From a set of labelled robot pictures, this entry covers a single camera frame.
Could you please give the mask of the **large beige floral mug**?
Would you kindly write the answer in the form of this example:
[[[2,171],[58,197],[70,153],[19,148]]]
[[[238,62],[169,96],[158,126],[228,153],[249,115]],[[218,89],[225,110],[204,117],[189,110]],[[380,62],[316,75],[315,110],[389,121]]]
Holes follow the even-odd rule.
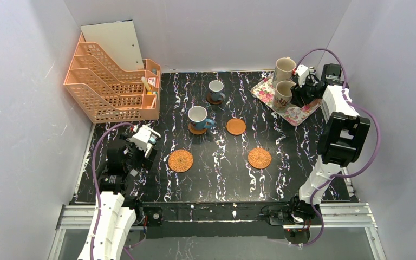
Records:
[[[284,113],[287,109],[295,107],[291,103],[293,94],[291,88],[295,86],[292,81],[280,81],[276,84],[272,108],[276,112]]]

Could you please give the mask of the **woven rattan coaster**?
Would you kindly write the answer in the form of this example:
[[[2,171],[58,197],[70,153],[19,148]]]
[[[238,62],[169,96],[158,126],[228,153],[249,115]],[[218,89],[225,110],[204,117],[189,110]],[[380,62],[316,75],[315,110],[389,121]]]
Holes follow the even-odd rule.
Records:
[[[185,149],[172,152],[168,158],[168,166],[177,173],[188,171],[193,165],[193,155]]]
[[[271,163],[271,155],[264,148],[254,148],[248,154],[249,164],[256,169],[267,168]]]

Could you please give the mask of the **light wooden coaster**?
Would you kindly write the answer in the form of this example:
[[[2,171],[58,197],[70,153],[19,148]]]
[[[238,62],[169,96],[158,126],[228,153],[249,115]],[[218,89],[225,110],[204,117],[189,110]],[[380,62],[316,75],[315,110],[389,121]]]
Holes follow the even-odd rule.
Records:
[[[242,135],[246,130],[246,123],[239,118],[232,118],[226,124],[227,131],[232,135]]]
[[[195,129],[194,125],[189,123],[189,131],[194,134],[194,135],[202,135],[205,134],[207,132],[207,128],[203,128],[203,129]]]

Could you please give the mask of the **blue patterned mug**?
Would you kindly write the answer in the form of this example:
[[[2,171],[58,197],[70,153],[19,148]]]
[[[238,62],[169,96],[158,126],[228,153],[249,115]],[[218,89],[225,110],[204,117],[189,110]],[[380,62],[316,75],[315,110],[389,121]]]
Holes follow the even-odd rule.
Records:
[[[191,126],[197,131],[202,131],[215,126],[215,122],[208,118],[206,108],[202,106],[193,106],[188,110],[188,118]]]

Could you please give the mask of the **small grey mug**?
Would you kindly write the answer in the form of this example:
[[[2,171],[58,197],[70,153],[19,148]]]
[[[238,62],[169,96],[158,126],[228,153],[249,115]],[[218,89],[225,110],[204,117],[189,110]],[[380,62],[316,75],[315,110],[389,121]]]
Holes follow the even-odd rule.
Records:
[[[222,81],[213,80],[209,83],[209,95],[215,101],[225,100],[224,84]]]

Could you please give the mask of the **dark wooden coaster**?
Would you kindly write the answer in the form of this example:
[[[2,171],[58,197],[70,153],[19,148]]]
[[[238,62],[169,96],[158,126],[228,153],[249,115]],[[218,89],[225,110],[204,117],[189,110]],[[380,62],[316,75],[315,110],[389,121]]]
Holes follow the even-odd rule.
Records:
[[[206,100],[207,100],[207,102],[208,102],[208,103],[210,103],[210,104],[212,104],[212,105],[219,105],[219,104],[221,104],[221,103],[223,103],[223,102],[224,102],[223,100],[218,100],[218,101],[215,101],[215,100],[213,100],[213,99],[211,98],[211,96],[210,96],[210,95],[208,95],[208,96],[206,97]]]

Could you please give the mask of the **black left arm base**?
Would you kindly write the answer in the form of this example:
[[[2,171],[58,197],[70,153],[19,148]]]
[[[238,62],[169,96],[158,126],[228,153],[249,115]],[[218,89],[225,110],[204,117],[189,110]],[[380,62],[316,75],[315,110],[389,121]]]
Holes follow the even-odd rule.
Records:
[[[145,203],[139,197],[126,197],[124,207],[135,210],[136,221],[132,224],[131,231],[142,228],[144,235],[147,235],[149,228],[159,228],[163,224],[163,209],[152,203]]]

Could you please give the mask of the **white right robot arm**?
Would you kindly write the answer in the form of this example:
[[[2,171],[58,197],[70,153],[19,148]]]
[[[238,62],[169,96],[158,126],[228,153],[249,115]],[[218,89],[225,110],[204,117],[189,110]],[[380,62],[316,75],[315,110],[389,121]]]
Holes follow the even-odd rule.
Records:
[[[330,63],[318,78],[314,68],[301,64],[291,76],[295,83],[291,103],[303,107],[319,101],[325,119],[316,164],[299,189],[299,200],[306,204],[319,204],[335,175],[358,160],[371,126],[370,119],[350,105],[349,89],[341,81],[341,73],[340,65]]]

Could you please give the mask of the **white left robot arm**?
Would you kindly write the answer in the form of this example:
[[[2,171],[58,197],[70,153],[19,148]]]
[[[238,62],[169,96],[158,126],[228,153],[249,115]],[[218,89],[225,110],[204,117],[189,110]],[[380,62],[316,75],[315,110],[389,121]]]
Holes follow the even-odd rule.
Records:
[[[87,239],[79,259],[120,259],[127,234],[135,222],[142,222],[137,198],[126,198],[127,178],[136,176],[138,169],[152,167],[161,137],[156,131],[142,126],[130,135],[121,135],[108,145],[104,161],[98,160],[96,145],[92,156],[92,174],[96,202]]]

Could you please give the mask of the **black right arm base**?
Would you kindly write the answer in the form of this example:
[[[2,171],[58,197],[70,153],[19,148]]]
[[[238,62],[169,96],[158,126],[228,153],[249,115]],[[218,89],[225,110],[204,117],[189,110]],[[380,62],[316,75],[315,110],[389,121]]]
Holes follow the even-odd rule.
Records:
[[[320,237],[310,238],[312,221],[322,223],[320,204],[309,204],[294,195],[287,203],[266,205],[259,210],[259,217],[271,226],[282,226],[289,244],[304,247],[315,243]]]

